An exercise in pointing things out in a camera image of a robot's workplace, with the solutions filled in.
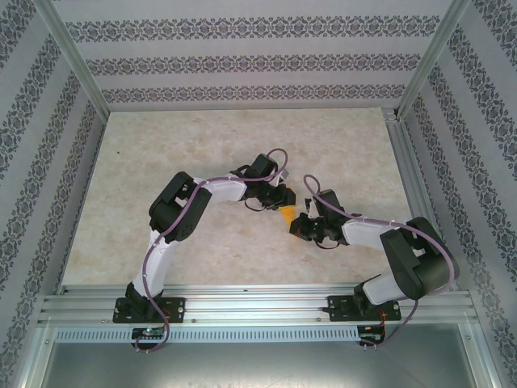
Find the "marble surface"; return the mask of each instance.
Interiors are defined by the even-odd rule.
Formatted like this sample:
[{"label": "marble surface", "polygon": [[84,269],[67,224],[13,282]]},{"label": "marble surface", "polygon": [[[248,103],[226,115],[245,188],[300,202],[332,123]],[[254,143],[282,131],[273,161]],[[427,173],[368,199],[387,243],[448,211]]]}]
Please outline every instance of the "marble surface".
[{"label": "marble surface", "polygon": [[[288,186],[297,212],[309,196],[303,174],[335,190],[351,213],[410,217],[380,109],[112,113],[82,211],[66,285],[126,285],[149,241],[148,209],[178,171],[208,178],[289,153]],[[279,164],[281,154],[273,154]],[[273,285],[360,282],[389,268],[366,247],[323,251],[288,233],[279,212],[240,203],[208,206],[180,244],[168,285]]]}]

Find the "patterned wallpaper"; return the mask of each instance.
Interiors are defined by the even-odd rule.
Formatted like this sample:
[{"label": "patterned wallpaper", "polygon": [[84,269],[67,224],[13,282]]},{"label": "patterned wallpaper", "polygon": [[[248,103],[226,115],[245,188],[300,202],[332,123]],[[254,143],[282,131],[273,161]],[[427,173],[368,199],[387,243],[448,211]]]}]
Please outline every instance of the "patterned wallpaper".
[{"label": "patterned wallpaper", "polygon": [[394,108],[449,3],[55,5],[110,109],[135,111]]},{"label": "patterned wallpaper", "polygon": [[469,4],[406,117],[503,386],[517,386],[517,8]]},{"label": "patterned wallpaper", "polygon": [[55,293],[104,125],[28,0],[0,0],[0,387]]}]

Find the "enclosure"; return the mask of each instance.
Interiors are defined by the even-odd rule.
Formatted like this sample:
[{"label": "enclosure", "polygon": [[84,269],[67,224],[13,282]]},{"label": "enclosure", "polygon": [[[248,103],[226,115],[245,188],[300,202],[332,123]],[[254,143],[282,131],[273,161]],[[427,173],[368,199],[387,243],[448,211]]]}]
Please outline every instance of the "enclosure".
[{"label": "enclosure", "polygon": [[[0,10],[0,386],[517,386],[516,0]],[[173,344],[135,354],[139,326],[112,319],[149,206],[179,171],[224,175],[276,147],[296,213],[313,174],[349,212],[423,216],[460,266],[453,288],[364,352],[378,322],[323,309],[389,272],[385,254],[217,204],[166,275],[186,301]]]}]

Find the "perforated metal strip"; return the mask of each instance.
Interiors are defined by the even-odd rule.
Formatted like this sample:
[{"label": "perforated metal strip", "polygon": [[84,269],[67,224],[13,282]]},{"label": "perforated metal strip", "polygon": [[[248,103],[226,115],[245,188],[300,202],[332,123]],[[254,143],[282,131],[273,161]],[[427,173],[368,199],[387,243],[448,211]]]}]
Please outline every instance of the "perforated metal strip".
[{"label": "perforated metal strip", "polygon": [[[121,344],[131,341],[131,327],[62,328],[59,344]],[[358,341],[357,326],[314,327],[172,327],[169,342],[258,343]],[[143,339],[145,342],[157,340]]]}]

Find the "yellow object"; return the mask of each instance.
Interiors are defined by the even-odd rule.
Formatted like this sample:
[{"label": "yellow object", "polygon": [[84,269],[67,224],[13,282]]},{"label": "yellow object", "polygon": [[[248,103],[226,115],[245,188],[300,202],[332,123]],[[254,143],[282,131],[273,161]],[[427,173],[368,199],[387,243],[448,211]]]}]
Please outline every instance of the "yellow object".
[{"label": "yellow object", "polygon": [[282,206],[280,207],[280,212],[284,216],[284,220],[287,222],[288,226],[291,226],[291,222],[296,218],[296,206]]}]

